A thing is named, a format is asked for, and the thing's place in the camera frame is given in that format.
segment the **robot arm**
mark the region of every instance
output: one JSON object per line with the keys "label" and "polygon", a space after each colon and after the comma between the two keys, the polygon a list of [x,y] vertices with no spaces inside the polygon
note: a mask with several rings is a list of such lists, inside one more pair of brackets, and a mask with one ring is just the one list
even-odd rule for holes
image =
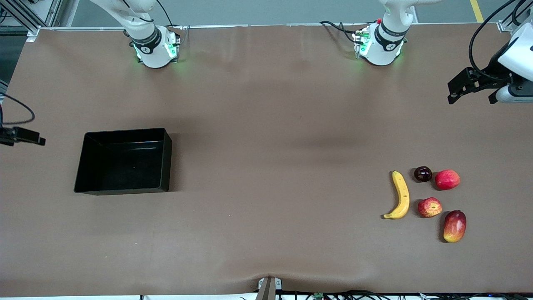
{"label": "robot arm", "polygon": [[150,68],[177,60],[179,36],[166,27],[156,26],[148,12],[156,0],[91,0],[122,26],[133,41],[139,59]]}
{"label": "robot arm", "polygon": [[442,0],[379,0],[385,6],[381,23],[363,29],[356,38],[356,54],[378,66],[385,66],[400,55],[403,38],[414,20],[411,7]]}
{"label": "robot arm", "polygon": [[448,102],[485,89],[497,89],[489,102],[533,102],[533,15],[512,33],[511,39],[490,60],[482,72],[467,67],[449,83]]}

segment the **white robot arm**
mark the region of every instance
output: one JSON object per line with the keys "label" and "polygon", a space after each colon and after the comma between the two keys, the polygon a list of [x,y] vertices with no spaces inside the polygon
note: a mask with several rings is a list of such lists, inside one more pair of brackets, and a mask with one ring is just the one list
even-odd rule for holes
{"label": "white robot arm", "polygon": [[415,5],[428,5],[442,0],[379,0],[385,6],[381,23],[370,24],[355,35],[356,54],[378,66],[385,66],[400,55],[403,38],[413,23]]}
{"label": "white robot arm", "polygon": [[179,37],[166,27],[155,26],[148,12],[156,0],[91,0],[115,18],[129,34],[139,59],[150,68],[177,60]]}

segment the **gray floor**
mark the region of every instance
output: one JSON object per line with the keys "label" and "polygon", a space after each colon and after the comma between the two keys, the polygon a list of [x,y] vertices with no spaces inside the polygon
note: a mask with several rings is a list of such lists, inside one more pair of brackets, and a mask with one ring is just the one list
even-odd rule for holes
{"label": "gray floor", "polygon": [[25,36],[0,36],[0,80],[11,80],[25,41]]}
{"label": "gray floor", "polygon": [[[503,1],[478,2],[483,16],[488,17]],[[172,21],[179,25],[284,25],[317,23],[323,20],[360,23],[383,16],[383,7],[377,0],[161,0],[161,3]],[[507,15],[508,12],[509,10],[505,10],[500,15]],[[417,14],[419,22],[424,23],[476,22],[469,0],[445,0],[438,4],[419,6]],[[150,15],[159,25],[168,23],[159,7]],[[91,1],[79,0],[72,26],[119,24]]]}

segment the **wire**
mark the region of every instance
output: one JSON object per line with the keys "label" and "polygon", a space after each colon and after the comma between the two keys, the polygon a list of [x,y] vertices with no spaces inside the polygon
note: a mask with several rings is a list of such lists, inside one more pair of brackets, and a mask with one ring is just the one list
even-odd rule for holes
{"label": "wire", "polygon": [[0,24],[2,22],[5,21],[5,18],[7,17],[10,17],[8,14],[7,14],[7,11],[5,11],[3,8],[0,7],[0,18],[2,18],[2,20],[0,21]]}
{"label": "wire", "polygon": [[328,24],[328,25],[331,25],[333,26],[333,28],[337,29],[337,30],[340,30],[340,31],[345,31],[347,33],[351,33],[351,34],[354,34],[356,33],[355,31],[351,31],[351,30],[343,30],[342,27],[339,27],[339,26],[342,26],[342,22],[339,24],[339,26],[335,25],[334,23],[330,22],[330,21],[322,21],[320,22],[320,24],[324,25],[324,24]]}
{"label": "wire", "polygon": [[479,296],[482,296],[482,297],[498,296],[498,297],[504,298],[506,300],[514,300],[514,297],[512,297],[510,295],[500,294],[500,293],[490,293],[490,294],[478,293],[478,294],[472,294],[472,295],[468,295],[468,296],[460,296],[460,295],[457,295],[457,294],[442,295],[442,294],[428,293],[428,294],[426,294],[426,296],[431,296],[431,298],[427,298],[427,300],[471,300],[472,298],[479,297]]}
{"label": "wire", "polygon": [[348,35],[348,33],[349,33],[349,34],[355,34],[356,32],[355,32],[355,31],[352,31],[352,30],[347,30],[346,28],[344,28],[344,25],[342,24],[342,22],[340,22],[340,23],[338,24],[338,26],[335,25],[334,23],[330,22],[330,21],[322,21],[322,22],[320,22],[320,24],[322,24],[322,25],[325,25],[325,24],[331,25],[331,26],[333,26],[333,28],[335,28],[335,29],[337,29],[337,30],[340,30],[340,31],[344,32],[344,35],[346,36],[346,38],[347,38],[348,40],[350,40],[350,42],[352,42],[352,43],[356,43],[356,44],[359,44],[359,45],[362,45],[362,44],[363,44],[362,42],[359,42],[359,41],[356,41],[356,40],[352,39],[352,38]]}
{"label": "wire", "polygon": [[31,114],[31,118],[27,119],[27,120],[24,120],[24,121],[18,121],[18,122],[4,122],[4,118],[3,118],[3,113],[2,113],[2,119],[0,121],[0,125],[19,125],[19,124],[26,124],[26,123],[29,123],[33,120],[35,120],[35,113],[33,112],[33,110],[31,110],[31,108],[29,108],[26,104],[20,102],[19,100],[16,100],[15,98],[9,96],[8,94],[4,93],[4,92],[0,92],[0,94],[4,95],[5,97],[17,102],[18,104],[22,105],[25,109],[27,109],[30,114]]}
{"label": "wire", "polygon": [[472,65],[472,68],[474,68],[474,70],[476,70],[479,74],[483,75],[483,76],[486,76],[488,78],[491,78],[493,80],[497,80],[497,81],[502,81],[503,79],[501,78],[498,78],[498,77],[494,77],[494,76],[491,76],[485,72],[483,72],[479,67],[478,65],[475,64],[475,61],[474,61],[474,55],[472,53],[472,48],[474,46],[474,41],[475,41],[475,38],[478,36],[479,32],[483,29],[483,27],[485,27],[485,25],[490,21],[490,19],[494,18],[494,16],[499,13],[500,11],[502,11],[504,8],[508,7],[511,3],[515,2],[516,0],[509,0],[507,1],[504,5],[500,6],[498,9],[496,9],[487,19],[485,19],[485,21],[483,21],[483,23],[481,23],[481,25],[477,28],[477,30],[474,32],[474,34],[472,35],[472,38],[470,39],[470,45],[469,45],[469,48],[468,48],[468,57],[470,59],[470,64]]}
{"label": "wire", "polygon": [[174,24],[172,23],[172,21],[170,20],[170,17],[168,16],[168,13],[166,12],[166,9],[165,7],[161,4],[161,1],[159,0],[156,0],[157,3],[159,4],[159,6],[161,6],[161,9],[163,10],[163,12],[165,13],[165,15],[167,16],[167,20],[168,20],[168,25],[167,26],[174,26]]}
{"label": "wire", "polygon": [[522,23],[521,22],[518,22],[518,20],[516,19],[516,13],[518,12],[518,8],[522,6],[522,4],[524,4],[526,2],[526,0],[520,0],[518,2],[517,5],[515,5],[514,9],[513,9],[513,12],[511,13],[511,19],[513,20],[513,23],[516,25],[516,26],[520,26]]}
{"label": "wire", "polygon": [[516,15],[516,17],[518,18],[519,16],[521,16],[526,10],[528,10],[531,6],[533,5],[533,1],[531,3],[529,3],[528,5],[526,5],[526,7],[524,7],[524,9],[518,14]]}
{"label": "wire", "polygon": [[146,19],[141,18],[141,17],[140,17],[140,16],[139,16],[139,15],[133,10],[133,8],[131,8],[131,6],[128,4],[128,2],[126,2],[126,0],[122,0],[122,2],[124,2],[124,4],[126,4],[126,6],[127,6],[132,12],[133,12],[133,14],[134,14],[137,18],[143,20],[144,22],[148,22],[148,23],[154,21],[153,19],[151,19],[151,20],[146,20]]}

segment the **black cable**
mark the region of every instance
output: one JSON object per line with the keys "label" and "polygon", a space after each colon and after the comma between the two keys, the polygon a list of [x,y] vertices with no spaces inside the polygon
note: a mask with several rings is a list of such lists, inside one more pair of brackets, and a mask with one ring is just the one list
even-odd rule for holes
{"label": "black cable", "polygon": [[356,32],[355,31],[352,31],[352,30],[347,30],[346,28],[344,28],[344,25],[342,24],[342,22],[339,23],[339,26],[335,25],[334,23],[330,22],[330,21],[322,21],[320,22],[320,24],[322,25],[325,25],[325,24],[328,24],[328,25],[331,25],[333,26],[333,28],[337,29],[337,30],[340,30],[342,32],[344,32],[344,35],[346,36],[346,38],[352,42],[352,43],[356,43],[356,44],[359,44],[359,45],[362,45],[363,43],[362,42],[359,42],[359,41],[355,41],[354,39],[352,39],[349,35],[349,34],[355,34]]}
{"label": "black cable", "polygon": [[135,14],[135,16],[136,16],[137,18],[143,20],[144,22],[148,22],[148,23],[154,21],[153,19],[151,19],[151,20],[146,20],[146,19],[141,18],[140,16],[137,15],[137,13],[136,13],[135,11],[133,11],[133,9],[132,9],[131,6],[128,4],[128,2],[126,2],[126,0],[122,0],[122,2],[124,2],[124,4],[126,4],[126,6],[127,6],[127,7],[128,7],[128,8],[129,8],[134,14]]}
{"label": "black cable", "polygon": [[516,19],[516,13],[518,12],[518,8],[520,6],[522,6],[522,4],[524,4],[526,2],[526,0],[520,0],[517,5],[514,7],[513,9],[513,12],[511,13],[511,20],[513,20],[513,23],[516,25],[516,26],[520,26],[522,23],[518,22],[518,20]]}
{"label": "black cable", "polygon": [[157,3],[159,4],[159,6],[161,6],[161,9],[163,10],[163,12],[165,13],[165,15],[167,16],[167,20],[168,20],[168,25],[167,26],[174,26],[174,24],[172,23],[172,21],[170,21],[170,17],[168,16],[168,13],[166,12],[166,9],[163,7],[163,5],[161,4],[161,2],[159,0],[156,0]]}
{"label": "black cable", "polygon": [[360,299],[363,299],[365,297],[367,298],[370,298],[372,300],[375,300],[374,297],[372,296],[376,296],[379,298],[379,300],[383,300],[382,298],[386,299],[386,300],[391,300],[390,298],[388,298],[387,296],[385,295],[381,295],[381,294],[378,294],[378,293],[374,293],[372,291],[368,291],[368,290],[350,290],[348,291],[347,293],[351,294],[351,295],[358,295],[358,296],[361,296],[359,298],[356,298],[357,300],[360,300]]}
{"label": "black cable", "polygon": [[7,11],[3,10],[1,7],[0,7],[0,18],[2,18],[2,20],[0,21],[0,24],[2,24],[5,21],[5,18],[7,18]]}
{"label": "black cable", "polygon": [[26,124],[26,123],[29,123],[33,120],[35,120],[35,113],[33,112],[33,110],[31,110],[31,108],[29,108],[26,104],[20,102],[19,100],[16,100],[15,98],[9,96],[8,94],[4,93],[4,92],[0,92],[0,94],[4,95],[6,98],[9,98],[15,102],[17,102],[18,104],[22,105],[25,109],[27,109],[30,114],[31,114],[31,118],[27,119],[27,120],[24,120],[24,121],[18,121],[18,122],[4,122],[4,118],[3,118],[3,114],[2,114],[2,121],[0,122],[0,125],[19,125],[19,124]]}
{"label": "black cable", "polygon": [[521,16],[526,10],[528,10],[531,6],[533,5],[533,1],[531,3],[529,3],[528,5],[526,5],[526,7],[524,7],[524,9],[516,15],[516,17],[518,18],[519,16]]}
{"label": "black cable", "polygon": [[345,31],[347,33],[350,33],[350,34],[354,34],[356,33],[355,31],[351,31],[351,30],[343,30],[341,27],[339,26],[342,26],[342,22],[339,24],[339,26],[335,25],[334,23],[330,22],[330,21],[322,21],[320,22],[320,24],[324,25],[324,24],[328,24],[328,25],[331,25],[333,26],[333,28],[337,29],[337,30],[340,30],[340,31]]}
{"label": "black cable", "polygon": [[478,293],[478,294],[472,294],[468,296],[460,296],[457,294],[450,294],[450,295],[442,295],[442,294],[434,294],[434,293],[428,293],[426,296],[430,296],[431,298],[427,298],[426,300],[471,300],[474,297],[486,297],[491,295],[492,297],[498,296],[501,298],[504,298],[506,300],[512,300],[512,297],[509,295],[499,294],[499,293]]}
{"label": "black cable", "polygon": [[500,6],[498,9],[496,9],[485,21],[483,21],[483,23],[481,23],[481,25],[477,28],[477,30],[474,32],[474,35],[472,35],[472,38],[470,39],[470,45],[469,45],[469,48],[468,48],[468,57],[470,59],[470,64],[472,65],[472,68],[474,68],[474,70],[476,70],[479,74],[481,74],[483,76],[486,76],[486,77],[488,77],[490,79],[493,79],[493,80],[502,81],[503,79],[491,76],[491,75],[483,72],[478,67],[478,65],[475,64],[474,55],[472,53],[472,48],[474,46],[475,38],[477,37],[479,32],[483,29],[483,27],[485,27],[485,25],[490,21],[490,19],[494,18],[494,16],[497,13],[499,13],[500,11],[502,11],[504,8],[506,8],[507,6],[509,6],[511,3],[515,2],[515,1],[516,0],[509,0],[504,5]]}

